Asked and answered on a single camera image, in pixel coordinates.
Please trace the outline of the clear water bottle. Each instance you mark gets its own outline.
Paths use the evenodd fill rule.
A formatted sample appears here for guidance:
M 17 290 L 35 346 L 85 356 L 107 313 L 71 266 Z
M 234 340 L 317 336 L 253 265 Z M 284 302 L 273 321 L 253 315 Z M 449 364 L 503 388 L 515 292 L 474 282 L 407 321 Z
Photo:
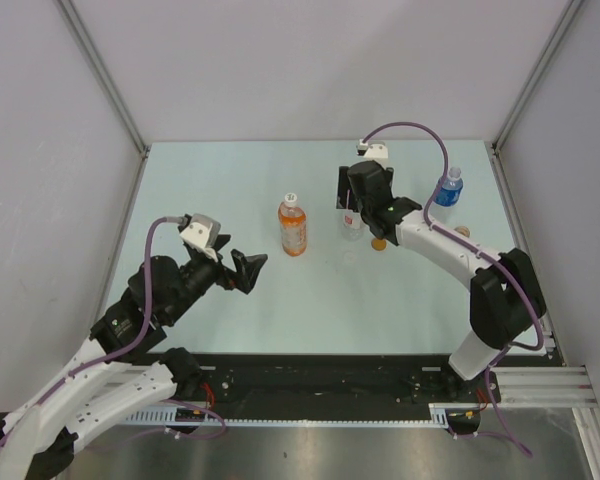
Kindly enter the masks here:
M 350 209 L 341 210 L 341 234 L 348 241 L 357 241 L 364 235 L 364 223 L 358 212 Z

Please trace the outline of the orange drink bottle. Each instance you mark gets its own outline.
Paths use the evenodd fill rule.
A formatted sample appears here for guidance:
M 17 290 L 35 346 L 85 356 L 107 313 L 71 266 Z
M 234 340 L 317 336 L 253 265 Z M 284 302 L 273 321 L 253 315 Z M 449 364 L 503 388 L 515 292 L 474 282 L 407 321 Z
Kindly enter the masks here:
M 283 250 L 292 257 L 303 254 L 308 245 L 307 216 L 295 193 L 284 196 L 278 208 L 278 220 Z

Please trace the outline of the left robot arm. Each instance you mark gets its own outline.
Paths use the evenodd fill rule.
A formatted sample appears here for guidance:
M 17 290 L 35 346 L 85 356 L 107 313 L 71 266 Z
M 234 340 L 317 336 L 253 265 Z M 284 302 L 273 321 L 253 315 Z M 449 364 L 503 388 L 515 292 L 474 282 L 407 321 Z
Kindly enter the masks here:
M 0 412 L 0 479 L 53 479 L 93 440 L 125 417 L 157 402 L 187 400 L 205 382 L 195 356 L 171 348 L 121 386 L 102 388 L 166 337 L 210 288 L 250 293 L 268 257 L 232 250 L 229 236 L 187 240 L 189 260 L 145 255 L 120 300 L 50 383 L 12 412 Z

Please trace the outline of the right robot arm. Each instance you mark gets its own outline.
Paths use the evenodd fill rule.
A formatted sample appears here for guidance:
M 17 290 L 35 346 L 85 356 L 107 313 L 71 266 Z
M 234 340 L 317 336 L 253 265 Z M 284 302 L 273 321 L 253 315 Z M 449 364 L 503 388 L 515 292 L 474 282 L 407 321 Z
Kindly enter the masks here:
M 393 170 L 366 160 L 338 171 L 336 207 L 360 214 L 371 233 L 418 253 L 469 292 L 470 331 L 441 376 L 443 393 L 464 401 L 477 378 L 517 347 L 544 348 L 540 319 L 546 303 L 528 254 L 487 249 L 431 217 L 416 201 L 392 193 Z

